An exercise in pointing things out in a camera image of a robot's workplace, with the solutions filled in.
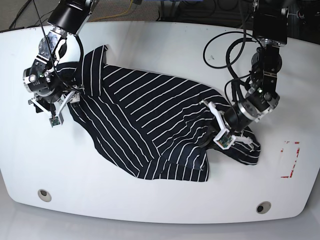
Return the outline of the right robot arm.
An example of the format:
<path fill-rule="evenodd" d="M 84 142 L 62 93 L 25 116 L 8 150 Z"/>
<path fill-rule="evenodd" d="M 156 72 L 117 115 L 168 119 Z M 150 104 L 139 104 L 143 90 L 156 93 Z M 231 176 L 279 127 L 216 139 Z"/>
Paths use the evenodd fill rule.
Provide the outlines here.
<path fill-rule="evenodd" d="M 76 82 L 76 74 L 83 69 L 84 48 L 79 33 L 97 4 L 96 0 L 61 0 L 48 19 L 52 30 L 43 35 L 32 66 L 23 72 L 23 85 L 33 94 L 28 104 L 34 105 L 37 113 L 45 113 L 52 127 L 63 124 L 62 111 L 67 104 L 80 101 L 84 87 Z M 57 67 L 67 52 L 68 35 L 79 45 L 80 59 L 72 73 L 61 76 Z"/>

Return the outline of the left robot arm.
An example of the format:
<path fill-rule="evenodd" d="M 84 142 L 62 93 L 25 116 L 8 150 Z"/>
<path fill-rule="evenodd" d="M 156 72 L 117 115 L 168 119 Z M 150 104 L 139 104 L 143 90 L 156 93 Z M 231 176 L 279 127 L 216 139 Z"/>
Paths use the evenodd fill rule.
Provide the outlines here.
<path fill-rule="evenodd" d="M 214 115 L 217 127 L 211 130 L 207 142 L 214 142 L 223 151 L 235 143 L 255 149 L 254 141 L 243 135 L 243 131 L 252 122 L 258 122 L 272 112 L 279 104 L 280 96 L 276 92 L 277 74 L 282 68 L 280 47 L 287 44 L 287 26 L 291 0 L 255 0 L 253 1 L 252 34 L 243 27 L 243 37 L 234 41 L 226 51 L 225 68 L 233 77 L 231 85 L 232 99 L 226 112 L 217 110 L 216 104 L 202 100 Z M 251 70 L 245 76 L 237 76 L 230 60 L 231 51 L 237 44 L 257 42 L 259 47 L 251 59 Z"/>

